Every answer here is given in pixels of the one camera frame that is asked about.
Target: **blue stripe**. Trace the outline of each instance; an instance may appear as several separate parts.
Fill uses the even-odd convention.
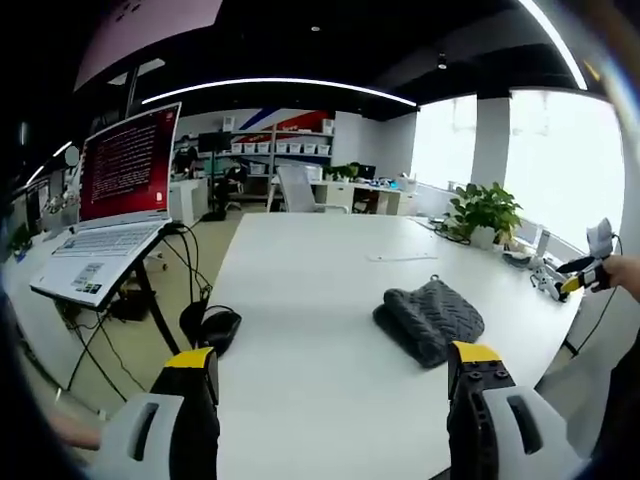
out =
[[[240,130],[249,130],[252,126],[258,123],[260,120],[264,120],[269,115],[277,112],[278,110],[280,109],[279,108],[263,108],[262,110],[258,111],[253,117],[251,117],[249,120],[244,122],[244,124],[240,127]]]

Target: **human hand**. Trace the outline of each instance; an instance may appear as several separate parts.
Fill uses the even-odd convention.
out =
[[[611,255],[603,262],[611,287],[621,286],[640,302],[640,257]]]

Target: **white pot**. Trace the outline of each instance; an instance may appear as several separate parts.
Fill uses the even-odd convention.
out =
[[[493,239],[496,238],[496,231],[491,227],[476,227],[469,238],[472,247],[482,250],[493,249]]]

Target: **window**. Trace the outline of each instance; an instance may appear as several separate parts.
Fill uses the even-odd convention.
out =
[[[419,182],[446,189],[449,182],[471,179],[476,143],[476,96],[420,107],[413,143],[411,174]]]
[[[523,216],[588,251],[586,229],[620,228],[624,160],[613,107],[584,95],[514,91],[505,189]]]

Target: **keyboard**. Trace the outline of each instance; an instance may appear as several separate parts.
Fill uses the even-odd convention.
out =
[[[131,226],[119,230],[80,232],[69,238],[53,255],[56,257],[90,257],[128,255],[151,234],[158,225]]]

